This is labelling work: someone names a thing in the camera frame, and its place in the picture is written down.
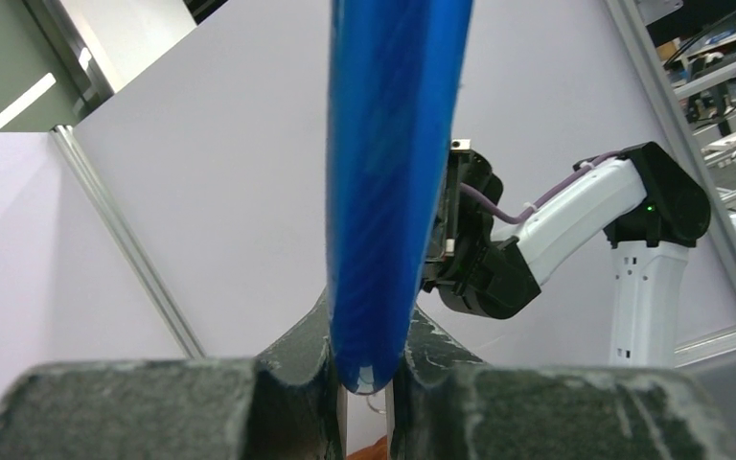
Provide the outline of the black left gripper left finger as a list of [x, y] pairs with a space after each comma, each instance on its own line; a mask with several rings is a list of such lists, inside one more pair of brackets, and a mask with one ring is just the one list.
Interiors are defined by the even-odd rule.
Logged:
[[324, 299], [248, 358], [55, 363], [0, 399], [0, 459], [341, 459]]

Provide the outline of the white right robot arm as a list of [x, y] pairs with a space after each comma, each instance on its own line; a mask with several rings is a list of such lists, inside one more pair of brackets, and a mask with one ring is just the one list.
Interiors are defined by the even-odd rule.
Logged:
[[502, 193], [491, 163], [452, 140], [421, 289], [453, 311], [509, 319], [603, 235], [615, 271], [609, 363], [673, 366], [683, 274], [711, 221], [706, 191], [648, 142], [576, 163], [516, 216], [499, 208]]

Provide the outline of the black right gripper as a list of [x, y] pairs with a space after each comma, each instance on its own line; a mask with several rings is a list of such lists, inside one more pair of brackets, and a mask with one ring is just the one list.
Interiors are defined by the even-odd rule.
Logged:
[[469, 185], [497, 205], [503, 195], [503, 182], [493, 172], [490, 162], [472, 148], [470, 139], [453, 139], [449, 143], [448, 162], [442, 181], [435, 220], [431, 231], [431, 260], [453, 257], [460, 230], [469, 215], [480, 205], [464, 197], [463, 184]]

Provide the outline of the blue cable lock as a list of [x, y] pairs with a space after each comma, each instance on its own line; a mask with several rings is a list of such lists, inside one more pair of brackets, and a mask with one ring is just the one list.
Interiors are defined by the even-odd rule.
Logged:
[[330, 338], [341, 384], [394, 377], [448, 161], [469, 1], [335, 1], [326, 134]]

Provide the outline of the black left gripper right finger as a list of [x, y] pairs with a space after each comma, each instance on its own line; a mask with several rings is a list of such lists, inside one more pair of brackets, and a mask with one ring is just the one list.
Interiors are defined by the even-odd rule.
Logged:
[[683, 373], [497, 367], [420, 311], [388, 409], [393, 459], [736, 459], [719, 409]]

